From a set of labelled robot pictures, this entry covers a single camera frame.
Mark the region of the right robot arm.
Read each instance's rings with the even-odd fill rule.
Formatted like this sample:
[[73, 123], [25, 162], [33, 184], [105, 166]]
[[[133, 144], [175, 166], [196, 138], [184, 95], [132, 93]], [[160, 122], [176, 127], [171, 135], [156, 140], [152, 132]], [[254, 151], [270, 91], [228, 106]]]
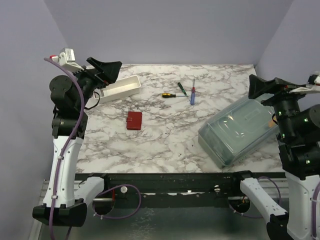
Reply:
[[273, 107], [279, 128], [279, 156], [289, 192], [289, 208], [278, 205], [250, 172], [239, 173], [230, 191], [245, 195], [266, 222], [271, 240], [317, 240], [320, 237], [320, 107], [300, 110], [298, 101], [320, 91], [320, 76], [309, 76], [305, 84], [281, 78], [264, 80], [249, 76], [248, 97], [263, 94], [263, 106]]

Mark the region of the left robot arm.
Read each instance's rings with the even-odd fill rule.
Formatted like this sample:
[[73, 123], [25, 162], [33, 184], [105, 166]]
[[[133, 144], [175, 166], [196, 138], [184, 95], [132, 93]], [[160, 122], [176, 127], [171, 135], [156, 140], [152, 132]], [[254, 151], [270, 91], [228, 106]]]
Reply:
[[93, 199], [107, 197], [111, 191], [105, 177], [94, 174], [75, 189], [77, 161], [88, 122], [85, 106], [95, 90], [116, 82], [122, 62], [102, 62], [89, 57], [91, 68], [71, 69], [52, 57], [45, 61], [64, 74], [49, 84], [54, 103], [51, 124], [54, 154], [47, 191], [42, 204], [33, 208], [32, 216], [50, 227], [81, 227]]

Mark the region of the red card holder wallet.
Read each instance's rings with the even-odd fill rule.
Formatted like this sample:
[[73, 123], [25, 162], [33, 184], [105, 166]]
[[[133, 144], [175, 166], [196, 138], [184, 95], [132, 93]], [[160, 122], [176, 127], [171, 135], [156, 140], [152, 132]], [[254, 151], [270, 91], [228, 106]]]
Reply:
[[126, 119], [127, 130], [140, 130], [142, 126], [142, 112], [129, 111]]

